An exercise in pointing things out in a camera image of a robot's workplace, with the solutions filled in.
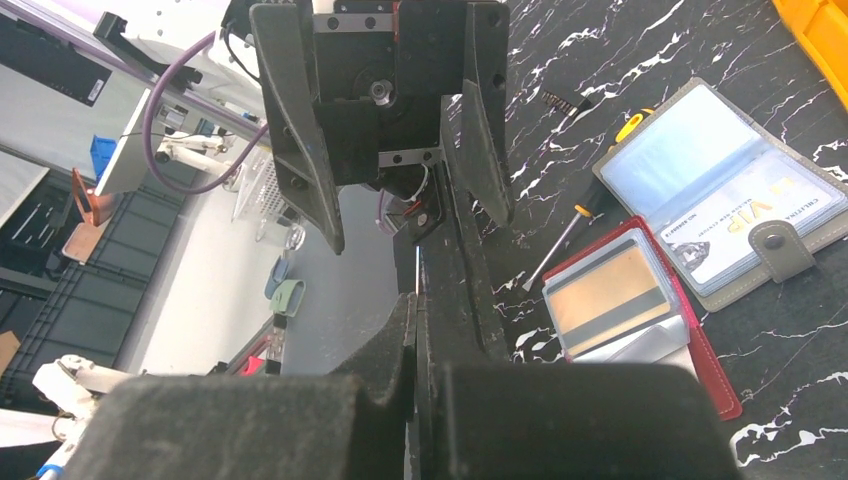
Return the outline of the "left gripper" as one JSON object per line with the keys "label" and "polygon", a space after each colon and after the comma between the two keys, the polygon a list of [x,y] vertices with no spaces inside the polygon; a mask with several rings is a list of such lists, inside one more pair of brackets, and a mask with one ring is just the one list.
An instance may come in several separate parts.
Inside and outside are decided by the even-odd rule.
{"label": "left gripper", "polygon": [[461,182],[491,220],[502,227],[513,221],[509,19],[504,3],[467,1],[250,8],[281,197],[335,254],[345,248],[337,188],[365,184],[398,199],[433,195],[441,101],[459,92],[462,76]]}

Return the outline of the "gold card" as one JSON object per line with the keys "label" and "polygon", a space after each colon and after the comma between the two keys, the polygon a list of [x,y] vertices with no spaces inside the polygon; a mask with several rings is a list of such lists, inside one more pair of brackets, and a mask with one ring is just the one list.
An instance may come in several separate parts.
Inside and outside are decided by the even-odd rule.
{"label": "gold card", "polygon": [[544,295],[563,350],[578,357],[672,313],[648,254],[634,240],[596,251],[550,278]]}

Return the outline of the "red card holder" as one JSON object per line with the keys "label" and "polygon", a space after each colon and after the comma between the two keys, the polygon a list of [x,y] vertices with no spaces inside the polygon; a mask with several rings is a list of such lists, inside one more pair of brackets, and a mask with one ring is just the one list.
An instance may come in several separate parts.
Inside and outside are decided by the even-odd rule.
{"label": "red card holder", "polygon": [[578,357],[570,357],[563,350],[554,326],[566,360],[571,363],[589,364],[663,363],[680,366],[689,370],[707,390],[721,420],[728,421],[740,417],[743,412],[741,402],[696,319],[681,280],[642,217],[634,216],[626,220],[593,244],[544,273],[541,292],[547,308],[544,289],[550,278],[556,277],[594,252],[605,251],[626,240],[634,240],[648,254],[649,262],[672,302],[672,313],[605,342]]}

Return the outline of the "small white robot arm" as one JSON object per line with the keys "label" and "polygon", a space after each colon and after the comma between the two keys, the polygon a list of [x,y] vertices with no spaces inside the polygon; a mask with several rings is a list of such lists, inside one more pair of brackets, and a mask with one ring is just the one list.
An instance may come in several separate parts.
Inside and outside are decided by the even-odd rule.
{"label": "small white robot arm", "polygon": [[[228,363],[220,362],[210,371],[212,375],[238,377],[277,377],[280,375],[286,332],[297,316],[305,295],[305,288],[287,282],[270,296],[271,316],[259,332]],[[411,399],[414,369],[404,364],[414,354],[415,310],[418,296],[402,293],[391,312],[390,321],[399,319],[403,326],[402,341],[398,346],[403,354],[397,360],[369,358],[356,365],[345,360],[335,371],[355,374],[365,381],[370,396],[389,403],[391,416],[397,422],[409,422],[414,401]],[[71,418],[72,425],[58,436],[63,446],[36,474],[38,479],[58,479],[71,458],[77,441],[82,438],[98,406],[98,399],[130,374],[100,366],[84,357],[68,354],[42,365],[35,374],[33,385],[46,398],[55,403]]]}

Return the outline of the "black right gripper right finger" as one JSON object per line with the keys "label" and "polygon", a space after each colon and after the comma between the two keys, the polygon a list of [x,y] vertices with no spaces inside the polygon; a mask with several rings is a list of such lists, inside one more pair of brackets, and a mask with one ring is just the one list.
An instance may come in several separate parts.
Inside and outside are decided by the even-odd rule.
{"label": "black right gripper right finger", "polygon": [[707,390],[678,366],[491,361],[418,298],[421,479],[737,479]]}

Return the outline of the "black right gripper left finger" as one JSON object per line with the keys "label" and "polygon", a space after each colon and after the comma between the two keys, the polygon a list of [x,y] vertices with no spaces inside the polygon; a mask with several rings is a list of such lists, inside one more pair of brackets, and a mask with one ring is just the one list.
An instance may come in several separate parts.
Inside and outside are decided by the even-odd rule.
{"label": "black right gripper left finger", "polygon": [[418,299],[325,375],[140,376],[102,401],[68,479],[400,479]]}

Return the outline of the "dark card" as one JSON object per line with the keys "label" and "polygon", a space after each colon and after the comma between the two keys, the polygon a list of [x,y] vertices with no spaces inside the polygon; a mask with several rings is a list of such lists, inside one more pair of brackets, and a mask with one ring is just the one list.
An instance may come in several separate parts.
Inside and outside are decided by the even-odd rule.
{"label": "dark card", "polygon": [[421,283],[422,283],[422,261],[421,261],[421,247],[415,247],[415,289],[414,292],[416,295],[420,295],[421,293]]}

